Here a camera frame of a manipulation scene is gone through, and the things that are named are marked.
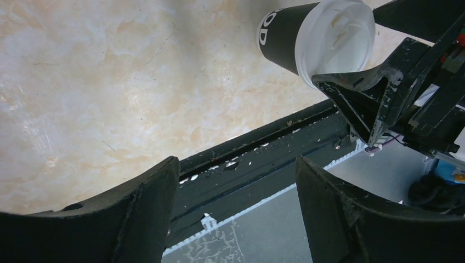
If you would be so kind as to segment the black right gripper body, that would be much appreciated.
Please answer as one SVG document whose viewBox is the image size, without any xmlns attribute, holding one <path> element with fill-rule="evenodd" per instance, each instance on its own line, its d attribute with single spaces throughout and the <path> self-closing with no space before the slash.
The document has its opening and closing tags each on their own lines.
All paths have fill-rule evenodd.
<svg viewBox="0 0 465 263">
<path fill-rule="evenodd" d="M 436 41 L 418 64 L 423 80 L 413 104 L 389 131 L 427 155 L 460 158 L 464 142 L 464 15 Z"/>
</svg>

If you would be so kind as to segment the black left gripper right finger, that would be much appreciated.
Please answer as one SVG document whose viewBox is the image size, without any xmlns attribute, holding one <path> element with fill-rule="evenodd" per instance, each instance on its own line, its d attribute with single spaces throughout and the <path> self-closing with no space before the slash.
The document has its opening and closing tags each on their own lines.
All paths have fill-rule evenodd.
<svg viewBox="0 0 465 263">
<path fill-rule="evenodd" d="M 313 262 L 464 262 L 464 217 L 391 202 L 305 157 L 296 186 Z"/>
</svg>

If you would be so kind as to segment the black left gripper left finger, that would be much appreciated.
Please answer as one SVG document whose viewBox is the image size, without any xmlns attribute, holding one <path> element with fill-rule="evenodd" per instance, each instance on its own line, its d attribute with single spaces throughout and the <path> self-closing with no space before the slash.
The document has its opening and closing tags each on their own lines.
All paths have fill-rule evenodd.
<svg viewBox="0 0 465 263">
<path fill-rule="evenodd" d="M 1 213 L 1 262 L 160 262 L 179 174 L 170 156 L 60 211 Z"/>
</svg>

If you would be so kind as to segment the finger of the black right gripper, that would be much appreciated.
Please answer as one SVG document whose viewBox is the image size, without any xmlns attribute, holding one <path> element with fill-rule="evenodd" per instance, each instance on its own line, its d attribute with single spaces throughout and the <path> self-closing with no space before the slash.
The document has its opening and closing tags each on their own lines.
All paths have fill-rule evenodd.
<svg viewBox="0 0 465 263">
<path fill-rule="evenodd" d="M 356 136 L 373 146 L 413 104 L 424 79 L 418 67 L 431 47 L 405 38 L 380 65 L 366 71 L 314 75 Z"/>
<path fill-rule="evenodd" d="M 381 26 L 436 42 L 464 13 L 464 0 L 399 0 L 375 8 Z"/>
</svg>

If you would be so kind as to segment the white plastic cup lid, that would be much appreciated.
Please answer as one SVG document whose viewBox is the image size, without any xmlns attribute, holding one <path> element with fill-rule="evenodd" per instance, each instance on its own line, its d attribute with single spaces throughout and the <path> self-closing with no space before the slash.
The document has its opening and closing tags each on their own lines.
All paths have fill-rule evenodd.
<svg viewBox="0 0 465 263">
<path fill-rule="evenodd" d="M 321 1 L 305 17 L 294 57 L 299 77 L 312 88 L 312 76 L 364 69 L 375 41 L 372 9 L 363 1 Z"/>
</svg>

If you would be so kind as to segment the black paper coffee cup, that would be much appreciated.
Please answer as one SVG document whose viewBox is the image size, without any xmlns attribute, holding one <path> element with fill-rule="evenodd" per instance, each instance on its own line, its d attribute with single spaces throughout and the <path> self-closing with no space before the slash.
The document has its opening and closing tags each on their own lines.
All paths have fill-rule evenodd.
<svg viewBox="0 0 465 263">
<path fill-rule="evenodd" d="M 277 9 L 264 16 L 256 33 L 260 53 L 269 61 L 297 74 L 295 45 L 298 31 L 318 3 Z"/>
</svg>

